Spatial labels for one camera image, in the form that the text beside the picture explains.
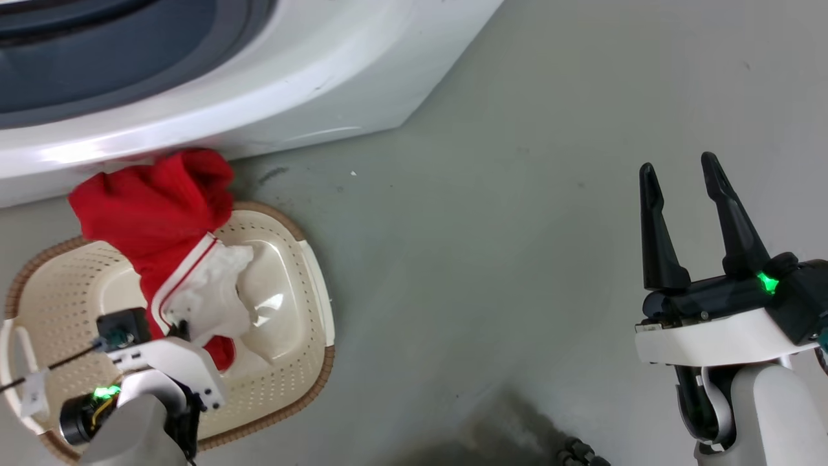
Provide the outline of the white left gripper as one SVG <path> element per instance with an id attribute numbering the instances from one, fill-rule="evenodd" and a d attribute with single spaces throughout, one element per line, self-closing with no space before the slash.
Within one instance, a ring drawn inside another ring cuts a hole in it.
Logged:
<path id="1" fill-rule="evenodd" d="M 228 390 L 207 351 L 187 342 L 188 322 L 169 325 L 169 336 L 107 354 L 124 375 L 116 406 L 148 394 L 162 401 L 169 412 L 183 412 L 186 389 L 199 398 L 199 410 L 224 406 Z"/>

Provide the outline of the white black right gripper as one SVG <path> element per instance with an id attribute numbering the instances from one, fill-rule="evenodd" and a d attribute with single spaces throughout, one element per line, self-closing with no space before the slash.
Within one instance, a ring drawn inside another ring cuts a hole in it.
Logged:
<path id="1" fill-rule="evenodd" d="M 721 225 L 725 276 L 691 282 L 663 216 L 650 162 L 639 170 L 644 320 L 634 345 L 642 362 L 718 368 L 770 362 L 817 347 L 820 270 L 763 271 L 770 256 L 718 157 L 701 154 L 706 192 Z"/>

